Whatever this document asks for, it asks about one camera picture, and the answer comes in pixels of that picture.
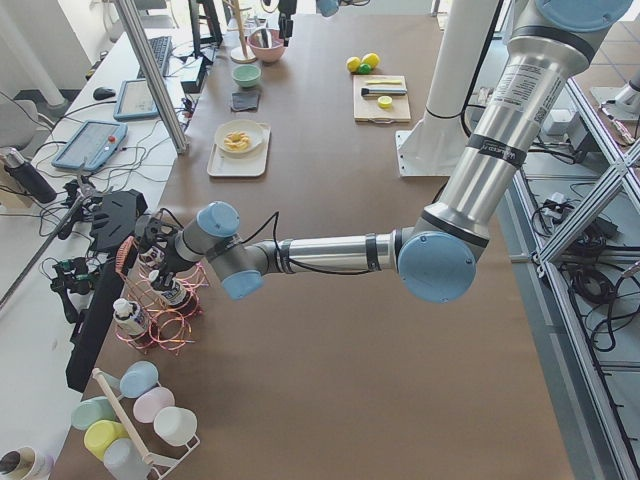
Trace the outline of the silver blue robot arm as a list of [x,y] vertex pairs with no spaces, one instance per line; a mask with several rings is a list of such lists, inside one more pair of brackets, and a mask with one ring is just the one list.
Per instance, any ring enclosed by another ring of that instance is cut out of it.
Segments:
[[[324,17],[335,15],[341,6],[365,6],[369,1],[340,1],[340,0],[316,0],[316,9]],[[277,11],[279,38],[285,47],[289,45],[289,40],[293,36],[294,20],[292,16],[297,11],[297,0],[279,0]]]
[[362,275],[393,268],[414,296],[455,300],[471,286],[489,243],[489,220],[566,82],[589,67],[628,9],[626,1],[516,3],[501,77],[443,192],[412,227],[251,243],[239,236],[238,212],[215,201],[183,227],[140,217],[138,245],[159,252],[159,280],[208,261],[233,299],[259,289],[270,273]]

